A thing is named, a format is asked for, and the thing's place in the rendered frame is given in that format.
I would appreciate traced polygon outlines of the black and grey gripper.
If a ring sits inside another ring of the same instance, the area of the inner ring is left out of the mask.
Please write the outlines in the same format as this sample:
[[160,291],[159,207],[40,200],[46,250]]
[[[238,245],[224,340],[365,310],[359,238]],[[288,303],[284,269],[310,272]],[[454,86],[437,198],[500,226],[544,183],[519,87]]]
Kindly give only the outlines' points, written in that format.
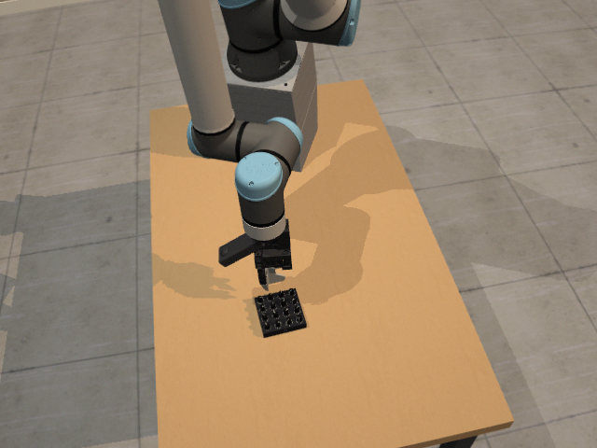
[[[284,231],[274,239],[258,241],[265,246],[254,252],[258,280],[266,291],[269,284],[285,280],[283,274],[276,273],[276,269],[292,270],[291,244],[288,219],[285,220]],[[272,268],[273,267],[273,268]]]

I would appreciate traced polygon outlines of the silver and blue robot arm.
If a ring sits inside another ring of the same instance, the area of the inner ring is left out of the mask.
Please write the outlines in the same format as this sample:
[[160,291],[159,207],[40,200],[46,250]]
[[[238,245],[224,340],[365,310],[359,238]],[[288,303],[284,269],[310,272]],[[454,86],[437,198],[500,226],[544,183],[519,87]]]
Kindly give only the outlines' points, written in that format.
[[[229,35],[229,68],[250,82],[286,74],[298,57],[296,41],[351,46],[360,11],[358,0],[217,1]],[[188,147],[205,159],[238,163],[234,181],[245,233],[219,247],[218,262],[228,267],[265,246],[253,239],[268,241],[284,231],[284,190],[303,135],[285,118],[267,125],[235,119],[210,0],[158,2],[192,117]]]

